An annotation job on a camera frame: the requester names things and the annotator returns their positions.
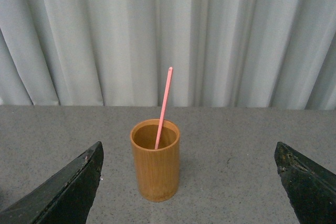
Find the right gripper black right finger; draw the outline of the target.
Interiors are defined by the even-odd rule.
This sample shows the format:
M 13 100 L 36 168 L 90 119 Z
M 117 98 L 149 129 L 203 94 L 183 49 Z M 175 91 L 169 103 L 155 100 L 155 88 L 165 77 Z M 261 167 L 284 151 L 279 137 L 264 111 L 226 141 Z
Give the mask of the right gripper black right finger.
M 335 174 L 278 142 L 277 172 L 300 223 L 335 223 Z

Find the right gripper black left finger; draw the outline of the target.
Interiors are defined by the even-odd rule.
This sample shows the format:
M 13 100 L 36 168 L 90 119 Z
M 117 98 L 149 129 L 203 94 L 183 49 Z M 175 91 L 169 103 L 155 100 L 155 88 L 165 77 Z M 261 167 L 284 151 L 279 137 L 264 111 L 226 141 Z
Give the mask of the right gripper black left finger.
M 1 223 L 86 223 L 100 184 L 102 165 L 103 146 L 98 141 L 1 211 Z

